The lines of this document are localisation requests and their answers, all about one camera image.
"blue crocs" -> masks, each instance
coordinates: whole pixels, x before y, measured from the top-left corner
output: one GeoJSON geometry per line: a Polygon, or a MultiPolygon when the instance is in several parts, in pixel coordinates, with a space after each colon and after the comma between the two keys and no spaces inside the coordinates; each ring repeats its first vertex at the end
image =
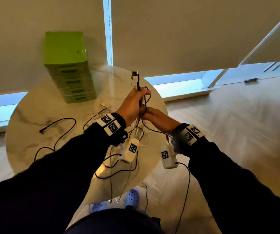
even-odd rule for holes
{"type": "Polygon", "coordinates": [[[106,209],[106,206],[107,206],[107,202],[108,201],[102,201],[100,203],[95,203],[92,205],[92,208],[90,210],[90,214],[94,213],[94,212],[98,212],[98,211],[101,211],[101,210],[104,210],[106,209]]]}
{"type": "Polygon", "coordinates": [[[132,206],[133,209],[138,209],[140,201],[140,193],[137,189],[133,188],[127,192],[125,198],[125,208],[127,206],[132,206]]]}

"marble table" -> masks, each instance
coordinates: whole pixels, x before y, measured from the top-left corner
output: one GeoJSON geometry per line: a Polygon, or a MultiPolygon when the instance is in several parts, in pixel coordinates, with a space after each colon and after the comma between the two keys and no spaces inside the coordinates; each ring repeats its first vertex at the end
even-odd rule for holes
{"type": "MultiPolygon", "coordinates": [[[[71,128],[74,121],[63,120],[55,123],[43,134],[39,133],[40,129],[60,118],[72,117],[76,119],[75,127],[57,144],[56,148],[59,149],[70,138],[83,133],[84,123],[101,109],[105,107],[118,108],[133,88],[131,72],[128,70],[104,65],[94,67],[91,74],[97,92],[96,100],[67,104],[50,78],[42,80],[30,89],[21,100],[10,118],[6,132],[7,156],[15,174],[27,169],[33,163],[35,153],[39,148],[43,146],[53,148],[57,139],[71,128]]],[[[164,100],[153,86],[143,78],[140,80],[140,85],[147,86],[152,91],[148,106],[158,108],[167,114],[164,100]]],[[[151,123],[147,122],[146,125],[155,130],[151,123]]],[[[130,173],[128,182],[129,171],[119,172],[112,177],[113,197],[139,185],[160,160],[160,146],[166,144],[165,136],[146,128],[144,131],[141,143],[149,144],[145,147],[139,147],[138,167],[130,173]]],[[[48,149],[42,149],[37,158],[50,152],[48,149]]],[[[132,168],[135,166],[135,161],[132,162],[132,168]]],[[[130,164],[119,161],[112,168],[112,173],[122,169],[129,170],[130,164]]],[[[106,177],[110,175],[110,169],[101,165],[96,173],[100,177],[106,177]]],[[[110,198],[110,179],[101,180],[94,175],[83,203],[92,204],[110,198]]]]}

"roller blind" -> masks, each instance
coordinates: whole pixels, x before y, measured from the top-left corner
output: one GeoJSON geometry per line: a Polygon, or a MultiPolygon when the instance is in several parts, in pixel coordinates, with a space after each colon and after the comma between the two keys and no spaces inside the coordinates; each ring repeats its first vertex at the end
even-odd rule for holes
{"type": "Polygon", "coordinates": [[[280,61],[280,25],[252,52],[243,64],[280,61]]]}
{"type": "Polygon", "coordinates": [[[107,63],[102,0],[0,0],[0,94],[48,77],[46,31],[83,31],[89,64],[107,63]]]}
{"type": "Polygon", "coordinates": [[[114,66],[142,76],[234,68],[279,21],[280,0],[112,0],[114,66]]]}

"green top panel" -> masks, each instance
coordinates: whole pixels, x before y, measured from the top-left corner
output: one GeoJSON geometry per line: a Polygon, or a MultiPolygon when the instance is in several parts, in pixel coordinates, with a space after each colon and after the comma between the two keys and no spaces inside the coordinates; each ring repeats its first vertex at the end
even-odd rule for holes
{"type": "Polygon", "coordinates": [[[46,32],[44,64],[87,61],[83,32],[46,32]]]}

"wooden floor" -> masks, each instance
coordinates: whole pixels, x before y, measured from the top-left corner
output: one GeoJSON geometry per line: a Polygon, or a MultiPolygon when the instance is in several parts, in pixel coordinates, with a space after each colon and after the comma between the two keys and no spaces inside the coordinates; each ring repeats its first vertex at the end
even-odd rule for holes
{"type": "MultiPolygon", "coordinates": [[[[224,85],[209,96],[167,102],[169,115],[180,122],[198,126],[210,141],[239,165],[250,169],[259,180],[280,196],[280,78],[257,84],[224,85]]],[[[0,181],[13,176],[0,134],[0,181]]],[[[179,156],[180,162],[188,158],[179,156]]],[[[185,198],[188,171],[182,165],[165,170],[161,163],[146,178],[147,212],[161,218],[166,233],[173,233],[185,198]]],[[[146,206],[146,189],[140,208],[146,206]]],[[[122,200],[113,205],[122,206],[122,200]]],[[[85,207],[78,220],[89,214],[85,207]]],[[[187,204],[178,233],[220,233],[195,178],[191,178],[187,204]]]]}

